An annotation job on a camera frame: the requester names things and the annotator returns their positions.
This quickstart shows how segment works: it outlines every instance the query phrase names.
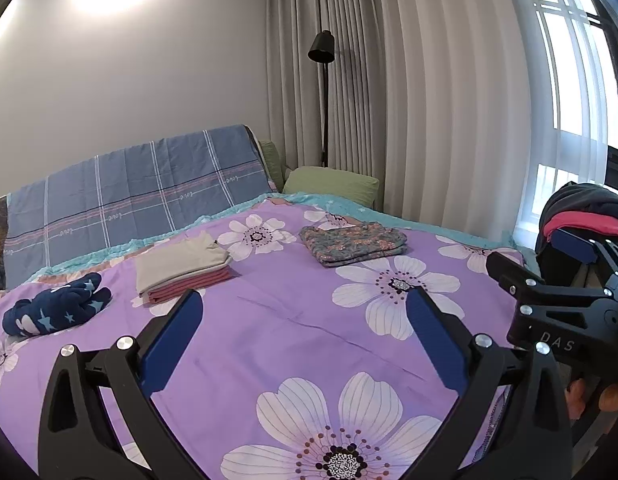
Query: black lamp shade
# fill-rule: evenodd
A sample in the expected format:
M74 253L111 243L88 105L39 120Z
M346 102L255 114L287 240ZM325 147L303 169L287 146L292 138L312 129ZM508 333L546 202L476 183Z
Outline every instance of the black lamp shade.
M336 39L328 30L319 32L313 40L309 51L309 59L316 63L333 63L335 56Z

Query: blue gripper pad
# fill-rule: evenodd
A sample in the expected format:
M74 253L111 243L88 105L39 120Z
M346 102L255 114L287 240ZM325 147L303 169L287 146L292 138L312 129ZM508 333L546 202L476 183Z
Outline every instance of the blue gripper pad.
M557 229L551 235L551 245L561 253L585 264L594 264L598 259L594 245L564 229Z
M167 385L201 321L202 297L192 292L170 317L140 362L140 387L146 397L162 391Z
M442 313L424 290L416 288L407 294L407 318L416 336L422 343L444 386L461 396L468 386L466 358L463 351L449 334L441 317Z

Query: navy star-print cloth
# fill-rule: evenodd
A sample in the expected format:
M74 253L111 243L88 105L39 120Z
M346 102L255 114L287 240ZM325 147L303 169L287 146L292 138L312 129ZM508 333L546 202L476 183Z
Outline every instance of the navy star-print cloth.
M19 300L4 313L2 328L13 336L51 334L86 323L111 301L111 291L100 288L102 277L90 272L64 286L49 288L33 300Z

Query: pink cloth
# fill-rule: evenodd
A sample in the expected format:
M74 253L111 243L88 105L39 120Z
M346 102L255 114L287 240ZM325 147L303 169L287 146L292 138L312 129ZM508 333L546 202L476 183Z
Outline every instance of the pink cloth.
M601 235L618 236L618 219L612 216L587 213L583 211L563 211L549 220L542 234L551 240L551 234L562 227L588 229Z
M206 286L215 285L216 283L228 280L231 277L229 267L223 267L220 270L198 274L192 278L183 278L178 282L169 283L169 285L156 288L148 293L149 303L162 303L163 301L176 298L184 294L189 289L198 289Z

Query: curtain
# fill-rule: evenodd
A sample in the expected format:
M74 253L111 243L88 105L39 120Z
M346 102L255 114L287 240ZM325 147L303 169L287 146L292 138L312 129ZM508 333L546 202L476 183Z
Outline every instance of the curtain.
M319 30L319 0L266 0L271 140L294 169L319 165L322 153L320 73L307 57Z
M500 240L530 149L530 88L512 0L381 0L385 212Z
M568 181L604 184L618 144L618 97L591 0L515 0L532 90L532 146L516 240L534 247L549 197Z
M374 0L267 0L271 138L289 167L319 165L324 89L321 67L307 53L325 29L336 40L329 65L329 167L382 183L386 101Z
M329 66L329 166L384 183L386 100L375 2L326 0L326 9L323 26L336 38Z

